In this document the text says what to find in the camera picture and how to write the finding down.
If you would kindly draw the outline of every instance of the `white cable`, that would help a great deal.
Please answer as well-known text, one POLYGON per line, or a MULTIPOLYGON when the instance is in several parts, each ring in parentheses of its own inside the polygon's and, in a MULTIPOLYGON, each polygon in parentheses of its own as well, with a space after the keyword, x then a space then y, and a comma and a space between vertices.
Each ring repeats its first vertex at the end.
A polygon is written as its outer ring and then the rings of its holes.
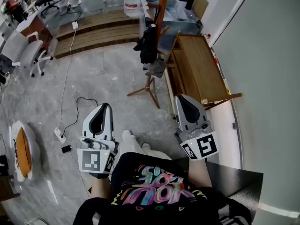
POLYGON ((73 40, 72 40, 72 44, 70 46, 70 55, 69 55, 69 64, 67 65, 67 72, 66 72, 66 77, 65 77, 65 83, 64 83, 64 90, 62 92, 62 96, 61 96, 61 103, 60 103, 60 120, 58 122, 57 127, 60 128, 60 124, 61 124, 61 114, 62 114, 62 100, 64 98, 64 93, 65 93, 65 89, 66 89, 66 82, 67 82, 67 75, 68 75, 68 70, 70 67, 70 63, 71 63, 71 49, 74 43, 74 38, 75 38, 75 34, 76 34, 77 29, 75 29, 74 35, 73 35, 73 40))
POLYGON ((89 193, 88 193, 88 191, 87 191, 86 188, 85 188, 85 184, 84 184, 84 182, 83 182, 83 178, 82 178, 82 176, 81 176, 81 173, 80 173, 78 164, 76 163, 76 160, 73 158, 72 151, 70 151, 70 154, 71 154, 71 157, 72 157, 72 159, 74 160, 74 162, 75 162, 75 164, 76 164, 76 167, 78 168, 79 175, 80 175, 80 177, 81 177, 81 181, 82 181, 82 184, 83 184, 83 186, 84 186, 85 192, 86 192, 87 196, 89 197, 89 193))

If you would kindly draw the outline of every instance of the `power strip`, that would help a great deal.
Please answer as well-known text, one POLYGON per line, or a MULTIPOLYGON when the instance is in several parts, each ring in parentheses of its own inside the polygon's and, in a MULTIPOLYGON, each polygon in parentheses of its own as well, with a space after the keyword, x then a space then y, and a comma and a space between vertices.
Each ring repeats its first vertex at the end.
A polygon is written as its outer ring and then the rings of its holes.
POLYGON ((55 128, 54 133, 62 144, 66 142, 66 137, 64 135, 62 136, 62 132, 58 127, 55 128))

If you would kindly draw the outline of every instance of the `desk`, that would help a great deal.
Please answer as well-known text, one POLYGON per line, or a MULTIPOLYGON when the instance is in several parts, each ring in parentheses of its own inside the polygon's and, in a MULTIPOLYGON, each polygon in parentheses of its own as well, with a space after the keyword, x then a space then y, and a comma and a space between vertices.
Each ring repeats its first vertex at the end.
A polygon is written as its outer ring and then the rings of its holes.
POLYGON ((204 36, 179 34, 167 63, 171 100, 176 94, 191 96, 211 109, 242 93, 228 94, 220 69, 204 36))
POLYGON ((32 9, 32 11, 34 13, 37 12, 38 9, 35 7, 36 1, 37 0, 34 0, 33 2, 31 2, 31 4, 27 7, 27 9, 24 12, 27 13, 27 12, 29 12, 30 9, 32 9))
POLYGON ((43 41, 43 48, 46 50, 48 50, 50 41, 53 38, 49 30, 44 26, 42 20, 38 17, 38 12, 31 14, 26 20, 21 22, 17 26, 16 31, 20 32, 24 36, 28 36, 36 31, 38 33, 39 40, 43 41))

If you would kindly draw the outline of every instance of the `wooden coat stand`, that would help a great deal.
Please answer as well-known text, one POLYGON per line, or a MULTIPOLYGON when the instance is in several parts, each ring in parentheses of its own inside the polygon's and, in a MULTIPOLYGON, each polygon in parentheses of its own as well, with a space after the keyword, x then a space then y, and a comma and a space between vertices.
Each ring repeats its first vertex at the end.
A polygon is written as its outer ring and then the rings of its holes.
MULTIPOLYGON (((165 7, 166 7, 166 4, 167 4, 167 0, 159 0, 159 7, 157 5, 155 5, 155 4, 148 3, 149 7, 160 8, 160 11, 159 11, 159 14, 158 14, 158 17, 157 17, 157 21, 156 21, 156 26, 157 26, 156 48, 158 48, 158 43, 159 43, 160 37, 168 30, 168 27, 166 27, 160 33, 160 31, 162 29, 162 26, 163 26, 163 20, 164 20, 164 16, 165 16, 165 7)), ((159 104, 158 104, 157 100, 155 99, 155 97, 153 96, 153 93, 150 90, 150 85, 153 82, 153 80, 154 80, 154 77, 152 77, 151 75, 148 75, 145 87, 143 87, 143 88, 141 88, 139 90, 136 90, 134 92, 128 93, 127 96, 129 97, 129 96, 134 95, 134 94, 136 94, 138 92, 146 91, 146 92, 148 92, 150 94, 150 96, 151 96, 153 102, 155 103, 156 107, 159 108, 159 104)))

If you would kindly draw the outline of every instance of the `wooden step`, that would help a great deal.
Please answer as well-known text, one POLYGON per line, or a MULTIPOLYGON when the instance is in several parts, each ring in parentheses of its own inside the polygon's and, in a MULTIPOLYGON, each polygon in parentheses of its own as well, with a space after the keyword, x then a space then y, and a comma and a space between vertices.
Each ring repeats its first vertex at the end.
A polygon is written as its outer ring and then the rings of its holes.
MULTIPOLYGON (((75 35, 71 54, 83 52, 89 49, 109 46, 114 44, 135 42, 139 38, 139 24, 129 24, 92 30, 75 35)), ((58 42, 55 58, 62 58, 69 55, 72 37, 58 42)))
MULTIPOLYGON (((79 19, 76 34, 80 35, 93 30, 138 23, 138 19, 127 17, 123 10, 111 11, 79 19)), ((62 41, 73 37, 73 34, 72 23, 68 23, 60 27, 59 34, 56 38, 58 41, 62 41)))

